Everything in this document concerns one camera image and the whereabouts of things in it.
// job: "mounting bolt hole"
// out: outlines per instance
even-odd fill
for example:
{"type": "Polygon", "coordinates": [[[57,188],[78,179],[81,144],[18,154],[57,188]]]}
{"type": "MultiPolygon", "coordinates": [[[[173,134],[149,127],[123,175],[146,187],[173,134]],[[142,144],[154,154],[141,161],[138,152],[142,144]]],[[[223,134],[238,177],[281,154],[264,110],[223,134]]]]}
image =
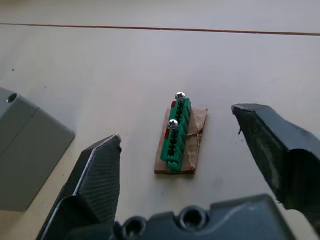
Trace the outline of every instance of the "mounting bolt hole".
{"type": "Polygon", "coordinates": [[[207,222],[206,212],[197,206],[189,206],[179,215],[180,226],[188,231],[200,230],[207,222]]]}
{"type": "Polygon", "coordinates": [[[135,239],[141,236],[146,229],[147,222],[143,217],[131,217],[123,225],[125,239],[135,239]]]}
{"type": "Polygon", "coordinates": [[[7,102],[7,103],[12,103],[12,102],[16,99],[17,96],[18,96],[18,95],[17,95],[16,93],[11,94],[11,95],[7,98],[6,102],[7,102]]]}

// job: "white table surface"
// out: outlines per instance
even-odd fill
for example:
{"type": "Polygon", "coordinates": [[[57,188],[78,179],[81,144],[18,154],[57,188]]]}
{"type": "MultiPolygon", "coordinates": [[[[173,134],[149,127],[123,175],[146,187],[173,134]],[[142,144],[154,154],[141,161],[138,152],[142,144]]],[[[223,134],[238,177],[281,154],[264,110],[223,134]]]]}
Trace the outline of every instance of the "white table surface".
{"type": "MultiPolygon", "coordinates": [[[[26,212],[0,211],[0,239],[34,239],[81,150],[122,138],[116,220],[272,195],[231,105],[273,107],[320,133],[317,36],[0,26],[0,87],[27,97],[76,138],[26,212]],[[167,106],[183,91],[208,118],[194,177],[155,176],[167,106]]],[[[317,239],[279,205],[298,239],[317,239]]]]}
{"type": "Polygon", "coordinates": [[[0,23],[320,33],[318,0],[3,0],[0,23]]]}

